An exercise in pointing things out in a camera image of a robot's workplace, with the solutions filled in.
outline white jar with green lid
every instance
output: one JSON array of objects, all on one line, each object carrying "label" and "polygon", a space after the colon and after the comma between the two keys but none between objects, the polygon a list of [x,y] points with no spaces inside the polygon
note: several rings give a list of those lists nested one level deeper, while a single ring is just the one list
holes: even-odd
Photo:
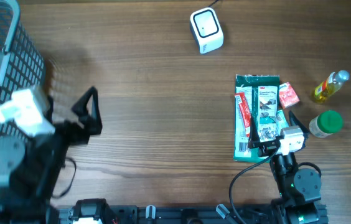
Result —
[{"label": "white jar with green lid", "polygon": [[310,132],[318,138],[326,138],[343,128],[343,118],[333,110],[325,111],[310,122]]}]

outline red and white box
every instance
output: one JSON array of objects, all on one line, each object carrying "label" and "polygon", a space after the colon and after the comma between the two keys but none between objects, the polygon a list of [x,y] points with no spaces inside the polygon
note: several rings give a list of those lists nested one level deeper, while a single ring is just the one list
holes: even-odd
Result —
[{"label": "red and white box", "polygon": [[290,83],[283,83],[279,86],[279,101],[283,109],[293,106],[300,101]]}]

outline plastic basket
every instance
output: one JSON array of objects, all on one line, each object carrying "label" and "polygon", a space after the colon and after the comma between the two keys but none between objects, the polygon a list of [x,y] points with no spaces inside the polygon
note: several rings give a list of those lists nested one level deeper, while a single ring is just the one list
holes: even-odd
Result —
[{"label": "plastic basket", "polygon": [[[15,0],[0,1],[0,105],[13,91],[44,82],[43,58],[20,23],[20,16]],[[26,138],[15,123],[0,124],[0,137],[4,135]]]}]

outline wooden table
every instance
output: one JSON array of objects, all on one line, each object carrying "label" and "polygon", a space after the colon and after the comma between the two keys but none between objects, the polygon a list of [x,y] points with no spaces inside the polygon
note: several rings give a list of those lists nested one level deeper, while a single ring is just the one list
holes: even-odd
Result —
[{"label": "wooden table", "polygon": [[[97,87],[101,136],[71,147],[78,170],[55,205],[105,198],[110,205],[228,203],[233,176],[248,163],[232,159],[235,75],[279,74],[301,103],[308,125],[325,110],[343,130],[311,137],[299,162],[323,172],[322,203],[331,223],[351,223],[351,78],[329,103],[309,99],[333,71],[351,74],[351,1],[231,1],[215,5],[222,48],[200,55],[189,30],[194,2],[22,5],[22,22],[51,64],[56,119],[90,86]],[[56,192],[71,178],[65,169]],[[268,165],[234,186],[237,203],[269,203],[278,190]]]}]

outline white cube device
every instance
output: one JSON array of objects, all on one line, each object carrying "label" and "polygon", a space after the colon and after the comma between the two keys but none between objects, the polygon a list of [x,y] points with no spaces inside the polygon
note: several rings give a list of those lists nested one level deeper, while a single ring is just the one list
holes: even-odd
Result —
[{"label": "white cube device", "polygon": [[223,31],[211,7],[198,10],[190,15],[190,31],[201,54],[211,52],[224,43]]}]

